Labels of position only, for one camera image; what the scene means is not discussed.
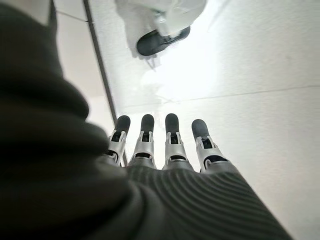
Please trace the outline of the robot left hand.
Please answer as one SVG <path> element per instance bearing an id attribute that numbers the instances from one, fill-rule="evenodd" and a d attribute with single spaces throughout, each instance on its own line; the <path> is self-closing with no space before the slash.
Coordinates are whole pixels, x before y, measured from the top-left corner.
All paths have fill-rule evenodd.
<path id="1" fill-rule="evenodd" d="M 164 168 L 137 153 L 127 167 L 111 136 L 87 121 L 89 106 L 65 78 L 51 0 L 0 3 L 0 237 L 3 240 L 288 240 L 240 172 L 192 123 L 209 150 L 194 171 L 178 119 L 165 119 Z"/>

